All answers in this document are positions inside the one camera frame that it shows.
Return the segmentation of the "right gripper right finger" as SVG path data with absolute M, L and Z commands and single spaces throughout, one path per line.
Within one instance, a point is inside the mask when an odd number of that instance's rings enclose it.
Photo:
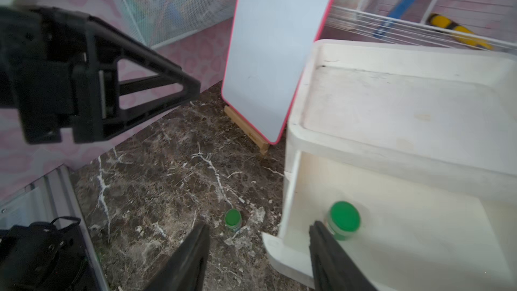
M 376 289 L 321 221 L 310 226 L 309 235 L 315 290 Z

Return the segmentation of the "green paint can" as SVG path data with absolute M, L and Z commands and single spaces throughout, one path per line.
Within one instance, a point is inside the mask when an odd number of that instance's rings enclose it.
M 335 202 L 327 212 L 324 225 L 338 241 L 345 241 L 358 232 L 362 220 L 357 208 L 349 202 Z
M 242 226 L 242 214 L 237 209 L 230 209 L 225 213 L 224 223 L 232 232 L 237 232 Z

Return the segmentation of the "white drawer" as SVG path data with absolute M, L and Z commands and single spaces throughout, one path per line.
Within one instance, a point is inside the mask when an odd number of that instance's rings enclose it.
M 379 290 L 515 290 L 516 208 L 298 152 L 271 265 L 313 286 L 309 228 L 338 201 L 359 211 L 341 247 Z

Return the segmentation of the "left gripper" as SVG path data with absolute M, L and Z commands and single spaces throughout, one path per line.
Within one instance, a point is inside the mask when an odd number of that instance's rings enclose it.
M 120 80 L 129 61 L 150 75 Z M 124 109 L 120 99 L 165 86 L 173 93 Z M 1 8 L 1 107 L 18 111 L 30 145 L 106 141 L 198 97 L 180 66 L 99 18 L 56 8 Z

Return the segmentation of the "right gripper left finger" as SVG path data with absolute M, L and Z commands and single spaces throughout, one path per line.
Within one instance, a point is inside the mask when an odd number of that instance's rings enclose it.
M 199 222 L 144 290 L 202 290 L 209 248 L 209 226 Z

